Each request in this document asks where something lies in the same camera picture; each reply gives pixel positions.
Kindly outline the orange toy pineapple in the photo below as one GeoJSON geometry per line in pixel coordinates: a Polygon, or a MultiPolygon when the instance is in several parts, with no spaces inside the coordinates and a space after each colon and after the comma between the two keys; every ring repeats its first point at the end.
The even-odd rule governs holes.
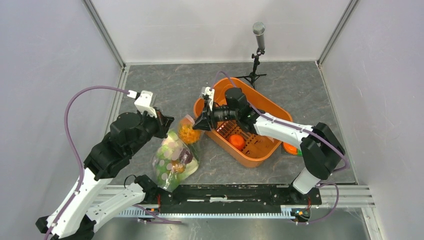
{"type": "Polygon", "coordinates": [[[202,137],[202,131],[193,129],[191,123],[181,123],[178,126],[178,136],[182,142],[188,146],[190,152],[199,158],[200,155],[200,139],[202,137]]]}

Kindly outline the dark red toy fruit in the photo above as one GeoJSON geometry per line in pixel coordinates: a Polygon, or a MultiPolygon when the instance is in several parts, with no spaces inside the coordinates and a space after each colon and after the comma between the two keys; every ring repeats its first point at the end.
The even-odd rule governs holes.
{"type": "Polygon", "coordinates": [[[181,158],[180,158],[180,162],[182,164],[189,164],[192,162],[194,156],[191,154],[191,152],[189,150],[186,150],[184,153],[182,153],[181,158]]]}

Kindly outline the clear dotted zip top bag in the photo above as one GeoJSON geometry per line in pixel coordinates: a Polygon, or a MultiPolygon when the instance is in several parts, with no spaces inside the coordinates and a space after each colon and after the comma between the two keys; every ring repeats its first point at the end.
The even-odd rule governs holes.
{"type": "Polygon", "coordinates": [[[190,115],[184,116],[168,131],[153,155],[155,179],[165,191],[173,192],[199,168],[204,132],[193,129],[194,123],[190,115]]]}

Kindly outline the small yellow toy fruit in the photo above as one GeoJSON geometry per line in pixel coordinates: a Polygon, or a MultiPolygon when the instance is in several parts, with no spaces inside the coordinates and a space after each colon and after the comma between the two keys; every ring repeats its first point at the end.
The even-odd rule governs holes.
{"type": "Polygon", "coordinates": [[[185,171],[186,165],[184,163],[173,163],[172,164],[172,170],[175,173],[181,174],[185,171]]]}

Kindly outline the green toy lettuce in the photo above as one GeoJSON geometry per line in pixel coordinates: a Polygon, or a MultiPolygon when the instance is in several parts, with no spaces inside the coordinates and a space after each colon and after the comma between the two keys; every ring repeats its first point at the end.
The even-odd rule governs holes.
{"type": "Polygon", "coordinates": [[[172,192],[180,184],[178,173],[172,170],[173,164],[180,163],[180,154],[183,143],[177,133],[171,131],[167,134],[153,157],[156,181],[159,187],[172,192]]]}

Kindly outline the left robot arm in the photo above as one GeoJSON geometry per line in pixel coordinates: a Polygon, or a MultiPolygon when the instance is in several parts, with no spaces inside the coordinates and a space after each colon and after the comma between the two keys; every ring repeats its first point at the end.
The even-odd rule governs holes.
{"type": "Polygon", "coordinates": [[[92,206],[99,193],[126,167],[132,157],[153,137],[165,139],[175,120],[155,109],[157,116],[125,112],[111,123],[110,131],[96,144],[83,162],[83,177],[78,178],[58,209],[40,217],[35,225],[45,237],[54,240],[90,240],[105,223],[128,207],[153,203],[158,186],[147,176],[137,176],[133,183],[110,199],[92,206]]]}

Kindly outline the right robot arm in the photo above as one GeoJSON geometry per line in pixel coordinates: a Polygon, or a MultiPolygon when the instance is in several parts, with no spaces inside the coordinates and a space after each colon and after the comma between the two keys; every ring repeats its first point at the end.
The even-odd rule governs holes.
{"type": "Polygon", "coordinates": [[[326,124],[303,125],[278,118],[253,106],[239,87],[225,91],[226,103],[221,106],[215,106],[214,93],[210,87],[202,89],[200,97],[204,107],[192,128],[212,131],[219,122],[233,121],[245,133],[270,137],[300,150],[304,169],[288,191],[293,203],[306,201],[313,188],[339,171],[340,161],[344,161],[346,167],[349,165],[343,147],[326,124]]]}

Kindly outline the orange toy carrot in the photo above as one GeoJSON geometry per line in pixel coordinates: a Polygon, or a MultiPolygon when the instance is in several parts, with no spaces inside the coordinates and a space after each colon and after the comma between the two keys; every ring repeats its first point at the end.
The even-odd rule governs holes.
{"type": "Polygon", "coordinates": [[[237,150],[242,151],[245,147],[246,141],[240,134],[232,134],[228,138],[228,142],[237,150]]]}

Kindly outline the orange plastic basket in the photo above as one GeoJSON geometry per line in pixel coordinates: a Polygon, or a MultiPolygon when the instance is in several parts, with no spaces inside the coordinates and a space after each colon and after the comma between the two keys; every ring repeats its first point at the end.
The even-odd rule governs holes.
{"type": "MultiPolygon", "coordinates": [[[[223,78],[214,84],[214,101],[220,106],[225,105],[225,92],[234,86],[241,88],[247,100],[259,110],[264,110],[286,121],[291,122],[293,120],[292,116],[285,109],[266,98],[250,85],[235,77],[232,78],[232,82],[230,82],[228,78],[223,78]]],[[[283,144],[282,141],[271,137],[243,132],[234,120],[219,122],[215,130],[206,131],[205,134],[241,165],[247,168],[260,166],[283,144]],[[243,137],[244,146],[241,150],[238,150],[229,142],[229,138],[232,135],[240,135],[243,137]]]]}

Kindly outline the black microphone tripod stand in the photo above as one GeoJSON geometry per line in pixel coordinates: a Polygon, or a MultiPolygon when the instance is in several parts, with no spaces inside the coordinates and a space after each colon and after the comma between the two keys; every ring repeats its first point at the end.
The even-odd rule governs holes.
{"type": "Polygon", "coordinates": [[[258,66],[261,64],[260,63],[260,56],[263,55],[265,53],[264,50],[258,48],[256,50],[256,53],[253,53],[251,55],[251,58],[253,59],[253,67],[252,67],[252,71],[249,73],[249,75],[244,75],[244,76],[237,76],[236,78],[238,79],[244,79],[246,80],[253,89],[256,89],[256,81],[263,76],[266,76],[266,73],[263,74],[257,74],[257,68],[258,66]]]}

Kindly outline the grey microphone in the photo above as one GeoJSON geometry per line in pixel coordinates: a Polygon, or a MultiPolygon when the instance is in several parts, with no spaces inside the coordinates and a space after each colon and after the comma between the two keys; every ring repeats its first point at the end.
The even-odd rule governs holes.
{"type": "Polygon", "coordinates": [[[263,22],[257,21],[252,26],[252,32],[255,35],[258,49],[260,51],[265,50],[265,30],[266,27],[263,22]]]}

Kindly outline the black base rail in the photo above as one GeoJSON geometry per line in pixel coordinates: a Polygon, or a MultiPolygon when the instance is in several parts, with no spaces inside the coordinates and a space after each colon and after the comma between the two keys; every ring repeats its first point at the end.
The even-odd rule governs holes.
{"type": "Polygon", "coordinates": [[[300,196],[281,184],[192,184],[173,192],[159,190],[143,200],[143,208],[162,218],[190,219],[292,219],[314,209],[374,208],[365,185],[313,188],[300,196]]]}

